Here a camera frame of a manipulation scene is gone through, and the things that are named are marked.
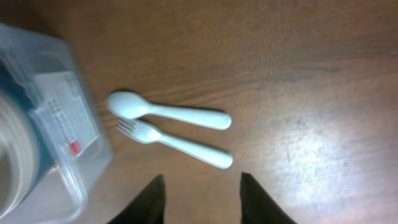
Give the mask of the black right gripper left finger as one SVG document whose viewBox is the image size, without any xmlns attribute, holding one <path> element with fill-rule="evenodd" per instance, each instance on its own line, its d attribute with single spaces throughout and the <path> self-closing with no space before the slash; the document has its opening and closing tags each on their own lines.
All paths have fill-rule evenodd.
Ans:
<svg viewBox="0 0 398 224">
<path fill-rule="evenodd" d="M 108 224 L 164 224 L 165 183 L 158 175 Z"/>
</svg>

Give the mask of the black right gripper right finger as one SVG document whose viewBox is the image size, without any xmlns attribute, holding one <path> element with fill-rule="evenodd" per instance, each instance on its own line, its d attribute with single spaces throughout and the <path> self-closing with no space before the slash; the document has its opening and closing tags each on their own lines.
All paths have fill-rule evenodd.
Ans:
<svg viewBox="0 0 398 224">
<path fill-rule="evenodd" d="M 241 224 L 296 224 L 250 173 L 242 172 Z"/>
</svg>

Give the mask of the white plastic fork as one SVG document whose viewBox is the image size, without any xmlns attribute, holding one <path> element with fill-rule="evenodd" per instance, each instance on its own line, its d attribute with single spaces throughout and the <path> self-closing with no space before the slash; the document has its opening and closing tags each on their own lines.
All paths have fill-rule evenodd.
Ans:
<svg viewBox="0 0 398 224">
<path fill-rule="evenodd" d="M 141 120 L 120 119 L 116 128 L 139 143 L 159 142 L 220 169 L 227 169 L 233 164 L 233 156 L 226 151 L 166 134 Z"/>
</svg>

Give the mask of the white plastic spoon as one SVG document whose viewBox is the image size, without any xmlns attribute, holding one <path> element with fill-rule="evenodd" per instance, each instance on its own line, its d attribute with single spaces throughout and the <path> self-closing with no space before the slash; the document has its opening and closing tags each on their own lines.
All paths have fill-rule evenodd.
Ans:
<svg viewBox="0 0 398 224">
<path fill-rule="evenodd" d="M 130 91 L 110 94 L 107 107 L 112 114 L 124 119 L 154 115 L 219 130 L 228 129 L 232 124 L 232 117 L 224 112 L 154 104 Z"/>
</svg>

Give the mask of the cream bowl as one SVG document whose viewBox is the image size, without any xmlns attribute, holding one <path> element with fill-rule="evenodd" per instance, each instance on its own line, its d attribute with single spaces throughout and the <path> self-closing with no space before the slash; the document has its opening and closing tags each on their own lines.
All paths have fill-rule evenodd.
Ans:
<svg viewBox="0 0 398 224">
<path fill-rule="evenodd" d="M 1 92 L 1 217 L 30 192 L 39 168 L 37 145 L 22 110 Z"/>
</svg>

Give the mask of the blue bowl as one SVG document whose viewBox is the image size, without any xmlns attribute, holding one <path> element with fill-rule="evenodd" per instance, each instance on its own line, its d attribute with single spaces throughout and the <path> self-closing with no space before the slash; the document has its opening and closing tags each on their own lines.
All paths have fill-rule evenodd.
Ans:
<svg viewBox="0 0 398 224">
<path fill-rule="evenodd" d="M 34 142 L 37 145 L 36 151 L 39 158 L 39 168 L 34 181 L 34 185 L 36 185 L 53 166 L 53 157 L 45 143 L 45 139 L 41 135 L 39 127 L 29 114 L 34 109 L 32 100 L 26 94 L 25 88 L 16 82 L 3 61 L 1 61 L 1 91 L 22 110 L 23 117 L 27 121 L 30 132 L 34 137 Z"/>
</svg>

